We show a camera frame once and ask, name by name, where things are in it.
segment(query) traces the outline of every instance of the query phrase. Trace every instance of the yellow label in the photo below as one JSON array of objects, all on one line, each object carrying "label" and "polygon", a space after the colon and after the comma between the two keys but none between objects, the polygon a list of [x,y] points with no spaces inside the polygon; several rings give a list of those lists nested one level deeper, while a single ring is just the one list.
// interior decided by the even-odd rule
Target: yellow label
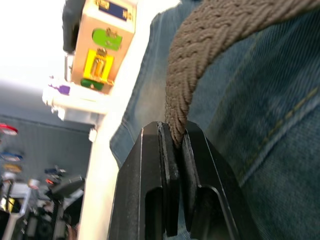
[{"label": "yellow label", "polygon": [[113,62],[113,56],[107,54],[100,55],[99,51],[89,49],[84,66],[83,77],[96,82],[109,84],[108,75]]}]

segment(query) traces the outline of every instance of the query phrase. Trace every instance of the black plastic object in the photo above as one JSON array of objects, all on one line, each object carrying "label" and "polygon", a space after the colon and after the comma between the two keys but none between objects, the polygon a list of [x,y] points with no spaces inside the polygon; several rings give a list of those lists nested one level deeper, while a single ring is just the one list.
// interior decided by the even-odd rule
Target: black plastic object
[{"label": "black plastic object", "polygon": [[193,122],[187,123],[178,162],[191,238],[261,239],[231,167]]},{"label": "black plastic object", "polygon": [[66,0],[62,13],[63,50],[71,54],[76,49],[79,23],[86,0]]},{"label": "black plastic object", "polygon": [[81,189],[85,184],[85,179],[82,176],[75,176],[67,180],[62,181],[60,184],[51,188],[51,198],[53,199],[63,199]]},{"label": "black plastic object", "polygon": [[169,128],[142,128],[119,170],[109,240],[161,240],[177,235],[179,172]]},{"label": "black plastic object", "polygon": [[1,238],[5,233],[9,218],[10,218],[10,213],[0,209],[0,237]]},{"label": "black plastic object", "polygon": [[119,170],[108,240],[161,240],[164,229],[175,236],[180,182],[192,239],[261,239],[231,167],[203,131],[188,122],[176,151],[168,125],[152,122]]}]

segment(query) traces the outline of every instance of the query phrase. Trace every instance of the wall-mounted box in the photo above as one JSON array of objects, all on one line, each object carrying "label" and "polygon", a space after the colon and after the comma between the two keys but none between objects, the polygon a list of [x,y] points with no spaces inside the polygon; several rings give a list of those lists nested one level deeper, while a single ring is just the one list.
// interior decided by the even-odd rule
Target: wall-mounted box
[{"label": "wall-mounted box", "polygon": [[73,59],[71,81],[112,88],[136,31],[136,0],[86,0]]}]

